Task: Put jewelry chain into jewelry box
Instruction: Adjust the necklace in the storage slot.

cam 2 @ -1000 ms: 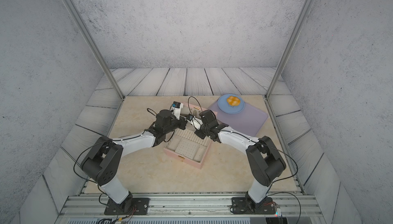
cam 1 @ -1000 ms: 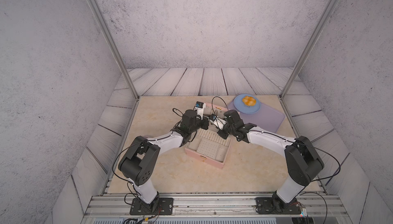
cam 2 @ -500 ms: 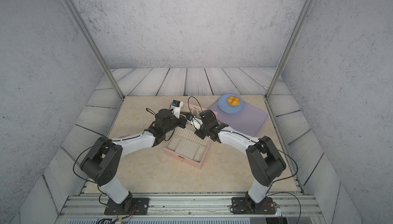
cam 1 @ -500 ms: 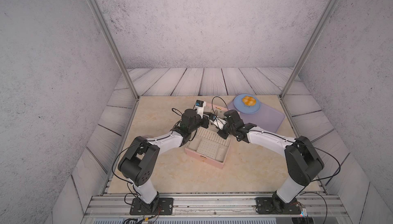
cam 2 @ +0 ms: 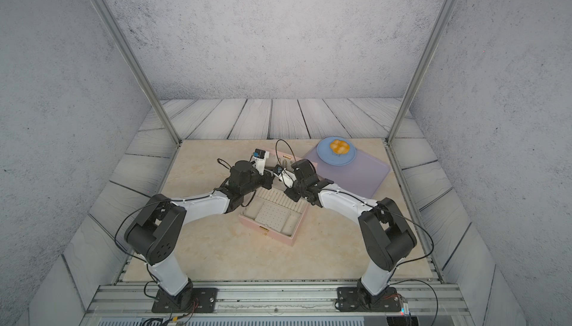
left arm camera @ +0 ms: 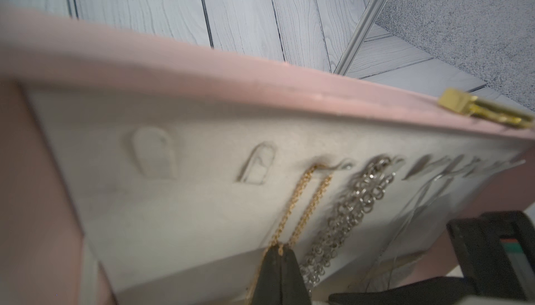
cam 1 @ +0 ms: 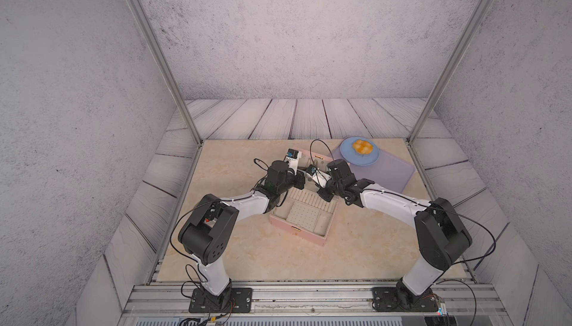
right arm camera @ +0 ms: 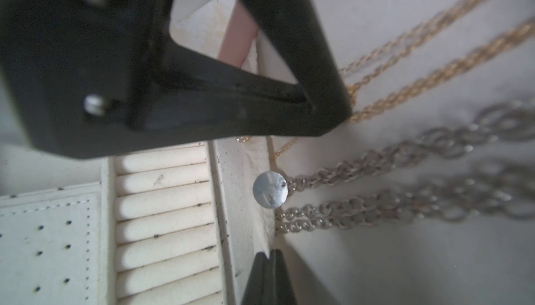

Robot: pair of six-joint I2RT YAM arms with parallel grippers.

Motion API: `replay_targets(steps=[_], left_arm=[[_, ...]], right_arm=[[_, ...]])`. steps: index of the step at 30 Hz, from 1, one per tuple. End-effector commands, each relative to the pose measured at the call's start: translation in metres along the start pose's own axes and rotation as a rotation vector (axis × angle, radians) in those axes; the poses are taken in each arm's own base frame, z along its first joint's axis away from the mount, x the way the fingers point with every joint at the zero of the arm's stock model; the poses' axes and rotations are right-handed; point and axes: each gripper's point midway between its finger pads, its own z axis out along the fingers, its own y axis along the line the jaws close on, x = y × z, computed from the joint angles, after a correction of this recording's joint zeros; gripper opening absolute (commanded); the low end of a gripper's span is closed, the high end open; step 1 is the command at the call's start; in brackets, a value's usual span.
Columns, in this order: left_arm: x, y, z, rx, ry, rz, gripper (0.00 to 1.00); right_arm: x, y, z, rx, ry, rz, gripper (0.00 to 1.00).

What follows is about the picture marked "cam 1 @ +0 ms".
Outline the pink jewelry box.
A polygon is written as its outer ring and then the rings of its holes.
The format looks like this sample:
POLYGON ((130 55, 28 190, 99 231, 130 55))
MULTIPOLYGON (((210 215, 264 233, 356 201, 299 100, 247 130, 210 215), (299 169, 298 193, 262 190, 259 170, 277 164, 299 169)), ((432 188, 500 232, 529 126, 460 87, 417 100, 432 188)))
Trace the pink jewelry box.
MULTIPOLYGON (((304 173, 312 164, 326 172, 327 163, 332 161, 329 156, 299 150, 298 173, 304 173)), ((304 240, 324 246, 334 221, 340 199, 334 196, 331 202, 326 202, 318 195, 319 187, 305 175, 305 188, 295 187, 289 190, 285 201, 273 209, 270 215, 271 225, 296 235, 304 240)))

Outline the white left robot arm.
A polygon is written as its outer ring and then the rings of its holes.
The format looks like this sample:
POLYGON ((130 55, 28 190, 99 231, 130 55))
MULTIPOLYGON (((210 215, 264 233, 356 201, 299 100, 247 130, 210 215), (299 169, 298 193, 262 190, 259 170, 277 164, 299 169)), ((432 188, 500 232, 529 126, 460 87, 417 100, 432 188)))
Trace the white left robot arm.
POLYGON ((197 262, 203 291, 218 297, 230 288, 231 280, 222 255, 235 224, 272 211, 293 187, 302 190, 305 177, 297 172, 297 168, 298 162, 293 159, 274 161, 250 193, 226 199, 207 194, 193 208, 177 240, 190 259, 197 262))

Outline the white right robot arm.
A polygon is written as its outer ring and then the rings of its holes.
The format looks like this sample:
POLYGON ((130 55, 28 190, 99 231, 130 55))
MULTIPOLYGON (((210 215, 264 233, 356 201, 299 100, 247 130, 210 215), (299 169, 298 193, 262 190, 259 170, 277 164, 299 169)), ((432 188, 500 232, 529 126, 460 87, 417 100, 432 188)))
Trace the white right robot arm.
POLYGON ((327 164, 327 171, 309 172, 323 196, 339 196, 357 205, 387 214, 415 229, 420 257, 396 284, 402 303, 412 303, 472 245, 472 237, 451 203, 443 198, 418 200, 381 187, 367 178, 356 179, 342 159, 327 164))

